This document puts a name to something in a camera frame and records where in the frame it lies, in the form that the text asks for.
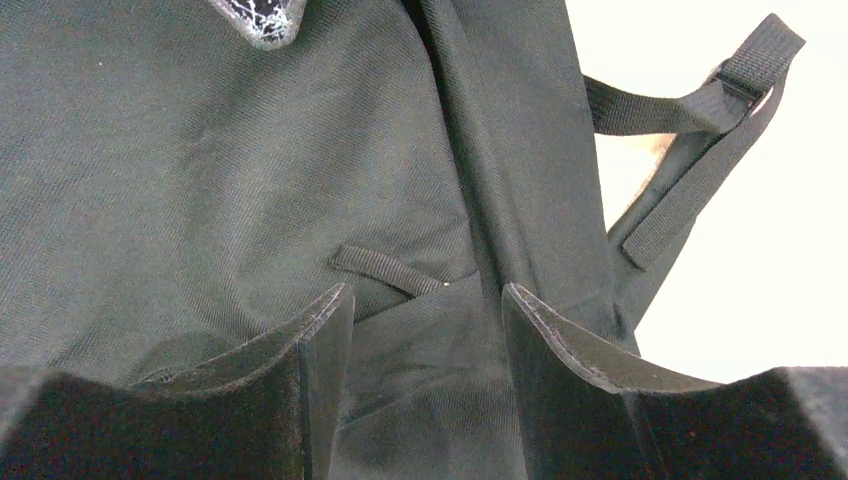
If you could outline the black student backpack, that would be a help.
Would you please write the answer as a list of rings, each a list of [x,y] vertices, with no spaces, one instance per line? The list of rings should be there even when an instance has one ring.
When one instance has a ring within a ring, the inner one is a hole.
[[[639,357],[802,45],[768,16],[661,99],[561,1],[307,1],[271,51],[208,1],[5,1],[1,372],[163,382],[344,284],[325,479],[532,479],[504,288]]]

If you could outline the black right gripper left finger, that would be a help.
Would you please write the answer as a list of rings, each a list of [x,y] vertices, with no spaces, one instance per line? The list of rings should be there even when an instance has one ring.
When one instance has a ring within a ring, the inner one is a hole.
[[[1,372],[5,479],[325,479],[355,299],[338,284],[288,324],[163,382]]]

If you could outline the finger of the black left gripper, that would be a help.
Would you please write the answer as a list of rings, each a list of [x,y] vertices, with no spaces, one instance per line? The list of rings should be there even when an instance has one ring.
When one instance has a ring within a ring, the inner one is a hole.
[[[306,0],[209,0],[253,47],[271,51],[297,37]]]

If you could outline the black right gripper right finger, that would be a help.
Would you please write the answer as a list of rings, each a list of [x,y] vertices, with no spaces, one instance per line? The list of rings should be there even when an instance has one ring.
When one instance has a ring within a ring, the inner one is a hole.
[[[532,479],[843,479],[847,371],[728,384],[633,355],[518,284],[503,320]]]

